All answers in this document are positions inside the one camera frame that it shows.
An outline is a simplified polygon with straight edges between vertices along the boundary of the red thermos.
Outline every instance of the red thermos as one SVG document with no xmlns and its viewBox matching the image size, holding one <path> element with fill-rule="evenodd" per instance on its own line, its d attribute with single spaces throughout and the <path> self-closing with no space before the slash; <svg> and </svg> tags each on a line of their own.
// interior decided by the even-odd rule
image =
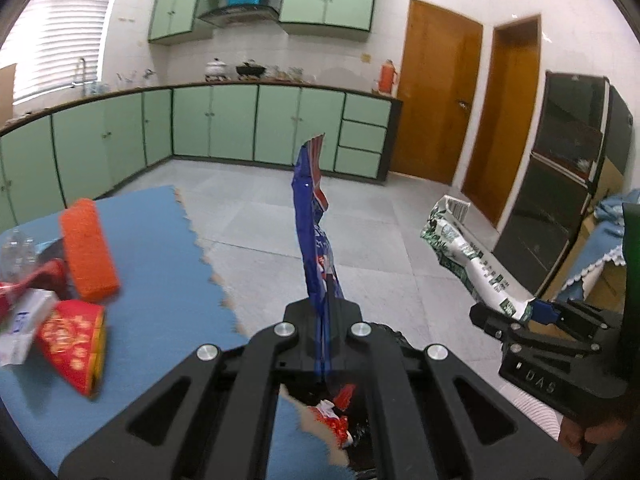
<svg viewBox="0 0 640 480">
<path fill-rule="evenodd" d="M 380 69 L 380 79 L 378 80 L 378 91 L 381 94 L 391 94 L 394 89 L 394 84 L 396 82 L 396 76 L 398 72 L 396 72 L 396 67 L 394 66 L 394 62 L 390 59 L 387 59 L 383 65 L 382 69 Z"/>
</svg>

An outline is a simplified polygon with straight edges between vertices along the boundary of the window blind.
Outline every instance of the window blind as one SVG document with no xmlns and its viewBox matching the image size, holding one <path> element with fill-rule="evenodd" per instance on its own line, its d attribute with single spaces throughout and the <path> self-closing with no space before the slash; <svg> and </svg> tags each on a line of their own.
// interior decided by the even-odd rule
<svg viewBox="0 0 640 480">
<path fill-rule="evenodd" d="M 110 0 L 31 0 L 0 49 L 0 66 L 17 63 L 14 100 L 95 81 Z"/>
</svg>

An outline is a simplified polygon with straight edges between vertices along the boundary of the person's hand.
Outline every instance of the person's hand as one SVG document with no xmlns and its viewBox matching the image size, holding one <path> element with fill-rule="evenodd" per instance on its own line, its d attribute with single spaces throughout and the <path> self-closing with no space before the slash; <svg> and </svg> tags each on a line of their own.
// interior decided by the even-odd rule
<svg viewBox="0 0 640 480">
<path fill-rule="evenodd" d="M 626 422 L 619 418 L 612 418 L 598 426 L 585 429 L 565 417 L 560 425 L 558 442 L 573 455 L 580 456 L 582 454 L 583 440 L 591 444 L 613 442 L 620 438 L 625 429 Z"/>
</svg>

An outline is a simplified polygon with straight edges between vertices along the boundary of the blue mat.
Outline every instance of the blue mat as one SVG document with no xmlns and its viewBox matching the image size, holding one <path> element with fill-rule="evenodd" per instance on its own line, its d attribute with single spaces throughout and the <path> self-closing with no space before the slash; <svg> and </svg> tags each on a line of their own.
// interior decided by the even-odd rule
<svg viewBox="0 0 640 480">
<path fill-rule="evenodd" d="M 100 219 L 122 290 L 106 302 L 104 383 L 90 401 L 60 378 L 37 351 L 18 367 L 0 368 L 0 397 L 42 461 L 57 473 L 64 457 L 203 343 L 245 344 L 236 316 L 221 306 L 172 187 L 100 200 Z M 60 236 L 58 215 L 20 227 L 36 242 Z M 7 233 L 0 237 L 4 241 Z M 287 301 L 283 298 L 283 312 Z M 278 400 L 270 480 L 353 479 L 329 466 L 326 444 L 298 427 L 295 407 Z"/>
</svg>

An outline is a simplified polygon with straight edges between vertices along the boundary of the blue snack bag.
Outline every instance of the blue snack bag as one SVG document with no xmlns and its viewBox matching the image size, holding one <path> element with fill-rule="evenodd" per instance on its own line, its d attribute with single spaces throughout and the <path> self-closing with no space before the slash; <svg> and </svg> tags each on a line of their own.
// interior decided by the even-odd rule
<svg viewBox="0 0 640 480">
<path fill-rule="evenodd" d="M 305 268 L 306 291 L 316 309 L 316 371 L 322 372 L 322 356 L 328 337 L 327 279 L 332 281 L 337 298 L 343 298 L 340 282 L 335 272 L 334 254 L 324 231 L 320 228 L 322 215 L 329 203 L 320 189 L 320 151 L 324 134 L 308 140 L 298 154 L 293 173 L 293 204 L 296 210 L 296 231 Z"/>
</svg>

